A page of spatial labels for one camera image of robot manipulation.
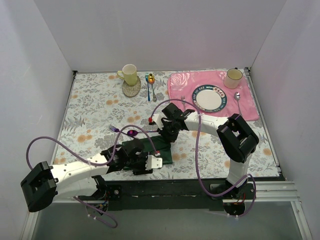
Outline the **white plate blue rim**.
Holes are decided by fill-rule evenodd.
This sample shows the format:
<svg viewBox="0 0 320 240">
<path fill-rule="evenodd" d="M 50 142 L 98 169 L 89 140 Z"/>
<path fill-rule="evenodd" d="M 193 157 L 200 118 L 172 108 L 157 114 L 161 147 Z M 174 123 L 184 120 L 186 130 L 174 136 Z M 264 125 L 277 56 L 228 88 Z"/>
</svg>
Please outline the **white plate blue rim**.
<svg viewBox="0 0 320 240">
<path fill-rule="evenodd" d="M 217 113 L 227 105 L 226 93 L 215 85 L 198 86 L 192 93 L 192 102 L 205 113 Z"/>
</svg>

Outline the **speckled round coaster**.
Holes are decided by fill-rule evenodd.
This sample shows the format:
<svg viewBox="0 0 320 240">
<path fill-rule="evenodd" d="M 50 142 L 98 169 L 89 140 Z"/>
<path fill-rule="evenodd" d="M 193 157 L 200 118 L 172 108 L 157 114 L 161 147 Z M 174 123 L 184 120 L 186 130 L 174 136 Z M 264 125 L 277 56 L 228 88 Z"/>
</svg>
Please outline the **speckled round coaster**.
<svg viewBox="0 0 320 240">
<path fill-rule="evenodd" d="M 128 85 L 125 81 L 122 84 L 122 92 L 123 94 L 128 97 L 132 98 L 136 96 L 141 90 L 141 80 L 137 77 L 137 81 L 135 85 Z"/>
</svg>

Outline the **cream enamel mug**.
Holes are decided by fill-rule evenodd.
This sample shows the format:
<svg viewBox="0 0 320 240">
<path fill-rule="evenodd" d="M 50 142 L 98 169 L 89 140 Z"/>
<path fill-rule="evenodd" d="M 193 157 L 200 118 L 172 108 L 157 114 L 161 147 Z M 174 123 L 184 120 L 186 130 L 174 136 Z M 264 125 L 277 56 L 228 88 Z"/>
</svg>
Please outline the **cream enamel mug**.
<svg viewBox="0 0 320 240">
<path fill-rule="evenodd" d="M 235 89 L 243 78 L 243 73 L 238 68 L 231 68 L 226 72 L 223 84 L 229 89 Z"/>
</svg>

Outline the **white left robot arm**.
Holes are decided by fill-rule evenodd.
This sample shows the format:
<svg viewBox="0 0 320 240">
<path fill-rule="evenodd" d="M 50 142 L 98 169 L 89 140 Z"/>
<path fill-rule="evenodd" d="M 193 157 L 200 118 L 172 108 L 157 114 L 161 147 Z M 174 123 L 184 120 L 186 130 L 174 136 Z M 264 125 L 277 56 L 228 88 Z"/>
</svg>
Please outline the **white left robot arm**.
<svg viewBox="0 0 320 240">
<path fill-rule="evenodd" d="M 20 186 L 28 211 L 38 212 L 54 200 L 86 196 L 101 200 L 108 187 L 103 175 L 130 168 L 134 175 L 151 174 L 163 166 L 159 152 L 145 151 L 139 139 L 129 144 L 115 144 L 96 155 L 75 162 L 49 165 L 42 161 L 31 167 Z"/>
</svg>

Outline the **silver fork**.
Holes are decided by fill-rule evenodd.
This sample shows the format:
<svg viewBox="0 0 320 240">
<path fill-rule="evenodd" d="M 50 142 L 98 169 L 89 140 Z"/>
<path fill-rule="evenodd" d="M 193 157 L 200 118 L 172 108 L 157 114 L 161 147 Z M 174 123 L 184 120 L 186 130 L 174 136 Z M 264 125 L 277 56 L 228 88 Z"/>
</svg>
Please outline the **silver fork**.
<svg viewBox="0 0 320 240">
<path fill-rule="evenodd" d="M 185 96 L 182 95 L 180 99 L 182 100 L 183 110 L 185 111 L 186 110 Z"/>
</svg>

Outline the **dark green cloth napkin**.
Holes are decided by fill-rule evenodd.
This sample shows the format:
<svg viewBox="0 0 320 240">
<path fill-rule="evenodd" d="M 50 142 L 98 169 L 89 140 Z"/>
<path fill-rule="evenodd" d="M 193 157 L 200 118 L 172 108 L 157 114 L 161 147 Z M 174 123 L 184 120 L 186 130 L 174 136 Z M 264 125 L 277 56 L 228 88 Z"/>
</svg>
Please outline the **dark green cloth napkin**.
<svg viewBox="0 0 320 240">
<path fill-rule="evenodd" d="M 133 154 L 139 155 L 142 152 L 149 152 L 148 155 L 162 158 L 162 166 L 172 164 L 171 144 L 166 142 L 160 135 L 152 136 L 150 140 L 147 137 L 136 138 L 123 141 L 121 146 L 126 151 L 129 159 Z"/>
</svg>

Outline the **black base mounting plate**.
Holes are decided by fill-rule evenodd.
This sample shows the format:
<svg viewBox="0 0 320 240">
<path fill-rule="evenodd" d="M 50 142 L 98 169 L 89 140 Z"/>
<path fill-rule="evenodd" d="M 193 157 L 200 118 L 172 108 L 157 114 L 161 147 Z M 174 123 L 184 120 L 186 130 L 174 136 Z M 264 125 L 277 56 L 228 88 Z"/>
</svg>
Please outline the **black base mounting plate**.
<svg viewBox="0 0 320 240">
<path fill-rule="evenodd" d="M 252 200 L 254 187 L 251 182 L 241 190 L 233 189 L 224 196 L 207 195 L 196 179 L 111 181 L 99 184 L 91 196 L 80 196 L 89 202 L 107 202 L 109 211 L 121 210 L 186 210 L 208 209 L 223 211 L 224 200 L 238 202 Z"/>
</svg>

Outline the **yellow-green mug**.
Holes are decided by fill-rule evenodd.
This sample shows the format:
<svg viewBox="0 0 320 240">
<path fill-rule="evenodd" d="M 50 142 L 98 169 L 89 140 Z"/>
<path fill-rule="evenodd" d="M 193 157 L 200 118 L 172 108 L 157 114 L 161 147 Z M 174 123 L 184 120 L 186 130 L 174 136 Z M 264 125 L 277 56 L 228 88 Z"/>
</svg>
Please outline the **yellow-green mug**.
<svg viewBox="0 0 320 240">
<path fill-rule="evenodd" d="M 134 64 L 126 64 L 122 70 L 117 72 L 117 76 L 124 80 L 129 86 L 137 83 L 137 67 Z"/>
</svg>

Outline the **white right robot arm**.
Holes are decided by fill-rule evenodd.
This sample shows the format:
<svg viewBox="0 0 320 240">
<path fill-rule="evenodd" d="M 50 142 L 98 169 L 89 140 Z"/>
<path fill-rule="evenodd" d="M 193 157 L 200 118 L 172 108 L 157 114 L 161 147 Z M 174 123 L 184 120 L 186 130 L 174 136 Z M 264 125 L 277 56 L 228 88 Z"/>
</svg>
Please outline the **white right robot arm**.
<svg viewBox="0 0 320 240">
<path fill-rule="evenodd" d="M 175 142 L 181 131 L 196 131 L 216 136 L 230 159 L 230 166 L 222 192 L 211 193 L 204 184 L 200 184 L 204 192 L 213 198 L 228 195 L 237 199 L 245 192 L 244 186 L 252 175 L 248 167 L 252 154 L 259 143 L 258 136 L 237 113 L 230 117 L 216 117 L 201 113 L 193 107 L 182 111 L 172 100 L 159 114 L 153 112 L 148 119 L 150 125 L 157 125 L 157 132 L 169 143 Z"/>
</svg>

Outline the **blue handled spoon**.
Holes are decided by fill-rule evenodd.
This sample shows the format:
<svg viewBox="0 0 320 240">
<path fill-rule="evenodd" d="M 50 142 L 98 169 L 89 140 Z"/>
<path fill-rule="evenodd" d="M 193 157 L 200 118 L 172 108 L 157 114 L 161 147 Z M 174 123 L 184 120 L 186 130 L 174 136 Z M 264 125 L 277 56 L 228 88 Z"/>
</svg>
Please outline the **blue handled spoon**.
<svg viewBox="0 0 320 240">
<path fill-rule="evenodd" d="M 151 97 L 150 97 L 150 83 L 149 83 L 149 74 L 148 73 L 145 74 L 145 80 L 147 82 L 147 100 L 148 100 L 148 102 L 150 102 Z"/>
</svg>

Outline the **aluminium frame rail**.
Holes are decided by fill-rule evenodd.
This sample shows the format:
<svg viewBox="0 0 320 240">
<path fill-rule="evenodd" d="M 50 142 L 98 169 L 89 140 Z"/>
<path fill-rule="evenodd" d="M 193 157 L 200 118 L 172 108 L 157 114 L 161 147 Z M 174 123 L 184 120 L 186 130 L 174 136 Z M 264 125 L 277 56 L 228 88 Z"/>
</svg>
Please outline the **aluminium frame rail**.
<svg viewBox="0 0 320 240">
<path fill-rule="evenodd" d="M 100 183 L 105 183 L 102 177 L 96 176 L 83 182 L 74 182 L 68 186 L 61 187 L 54 180 L 48 182 L 35 182 L 30 186 L 22 185 L 25 200 L 32 211 L 39 211 L 49 206 L 53 201 L 64 200 L 80 196 L 92 196 L 100 188 Z M 252 183 L 253 195 L 263 196 L 283 196 L 297 197 L 297 190 L 292 181 L 258 181 Z M 225 185 L 223 180 L 207 179 L 204 181 L 204 187 L 211 193 L 221 193 L 221 186 Z"/>
</svg>

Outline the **gold rainbow spoon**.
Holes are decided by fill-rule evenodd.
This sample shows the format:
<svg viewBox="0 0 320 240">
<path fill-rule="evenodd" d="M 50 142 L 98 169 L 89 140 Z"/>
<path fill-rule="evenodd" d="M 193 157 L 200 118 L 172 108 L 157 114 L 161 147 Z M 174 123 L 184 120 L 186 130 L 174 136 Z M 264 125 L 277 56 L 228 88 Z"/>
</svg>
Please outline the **gold rainbow spoon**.
<svg viewBox="0 0 320 240">
<path fill-rule="evenodd" d="M 152 100 L 153 100 L 154 102 L 156 102 L 156 101 L 157 101 L 157 96 L 156 96 L 155 90 L 154 90 L 155 78 L 154 78 L 154 76 L 153 76 L 152 73 L 149 73 L 149 74 L 148 74 L 148 82 L 149 82 L 149 84 L 151 85 L 151 89 L 152 89 Z"/>
</svg>

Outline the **silver spoon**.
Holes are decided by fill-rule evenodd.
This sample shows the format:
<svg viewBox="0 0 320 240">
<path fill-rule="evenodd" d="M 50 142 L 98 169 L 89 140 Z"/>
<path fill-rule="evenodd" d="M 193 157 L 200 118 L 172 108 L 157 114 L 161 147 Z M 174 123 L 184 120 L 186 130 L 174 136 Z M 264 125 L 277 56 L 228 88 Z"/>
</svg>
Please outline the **silver spoon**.
<svg viewBox="0 0 320 240">
<path fill-rule="evenodd" d="M 240 93 L 239 92 L 235 92 L 233 97 L 237 102 L 239 115 L 242 115 L 242 111 L 241 111 L 241 107 L 240 107 L 240 99 L 241 99 Z"/>
</svg>

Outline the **purple spoon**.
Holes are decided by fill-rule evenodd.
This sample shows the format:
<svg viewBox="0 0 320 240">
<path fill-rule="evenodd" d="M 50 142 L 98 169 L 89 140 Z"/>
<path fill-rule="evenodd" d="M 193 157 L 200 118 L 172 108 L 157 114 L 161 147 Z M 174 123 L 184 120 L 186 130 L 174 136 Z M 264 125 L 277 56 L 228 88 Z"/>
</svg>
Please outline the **purple spoon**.
<svg viewBox="0 0 320 240">
<path fill-rule="evenodd" d="M 156 130 L 150 130 L 150 131 L 146 131 L 147 133 L 156 133 L 157 131 Z M 135 137 L 137 136 L 138 134 L 142 134 L 143 132 L 142 131 L 137 131 L 137 130 L 128 130 L 127 131 L 127 135 L 130 136 L 130 137 Z"/>
</svg>

